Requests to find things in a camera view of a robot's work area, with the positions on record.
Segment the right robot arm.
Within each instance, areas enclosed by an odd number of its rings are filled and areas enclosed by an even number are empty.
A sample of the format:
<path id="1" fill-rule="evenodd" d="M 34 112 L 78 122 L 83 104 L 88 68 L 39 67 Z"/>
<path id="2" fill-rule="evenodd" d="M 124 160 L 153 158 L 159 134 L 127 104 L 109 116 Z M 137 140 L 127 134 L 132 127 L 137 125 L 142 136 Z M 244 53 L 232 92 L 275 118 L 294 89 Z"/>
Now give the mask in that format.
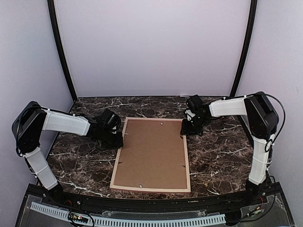
<path id="1" fill-rule="evenodd" d="M 181 135 L 202 136 L 203 128 L 212 120 L 223 116 L 246 116 L 253 139 L 253 158 L 248 181 L 261 185 L 266 179 L 266 171 L 272 162 L 272 147 L 279 136 L 282 126 L 278 126 L 279 116 L 271 99 L 278 99 L 264 92 L 223 97 L 203 103 L 198 95 L 186 100 L 185 118 L 182 120 Z"/>

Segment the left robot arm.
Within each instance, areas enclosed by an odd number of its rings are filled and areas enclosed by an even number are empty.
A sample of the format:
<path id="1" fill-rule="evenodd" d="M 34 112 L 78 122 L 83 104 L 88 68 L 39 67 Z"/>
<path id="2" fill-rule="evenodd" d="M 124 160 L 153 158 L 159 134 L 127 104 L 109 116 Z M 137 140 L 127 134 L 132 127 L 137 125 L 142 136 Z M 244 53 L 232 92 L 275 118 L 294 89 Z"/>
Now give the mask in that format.
<path id="1" fill-rule="evenodd" d="M 88 117 L 50 109 L 36 101 L 30 101 L 13 122 L 11 131 L 17 155 L 25 159 L 31 173 L 49 191 L 49 200 L 56 206 L 63 206 L 67 202 L 67 196 L 57 188 L 59 181 L 41 148 L 44 134 L 52 134 L 55 139 L 60 133 L 69 133 L 88 137 L 98 142 L 103 149 L 121 148 L 121 122 L 121 118 L 109 109 L 104 109 L 95 117 Z"/>

